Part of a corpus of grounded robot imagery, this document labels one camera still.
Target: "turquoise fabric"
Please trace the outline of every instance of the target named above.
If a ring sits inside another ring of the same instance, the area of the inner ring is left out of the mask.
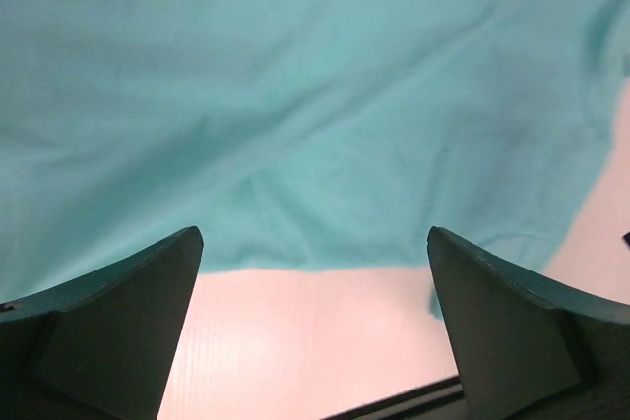
[[[541,270],[610,149],[630,0],[0,0],[0,300],[187,225],[206,272]]]

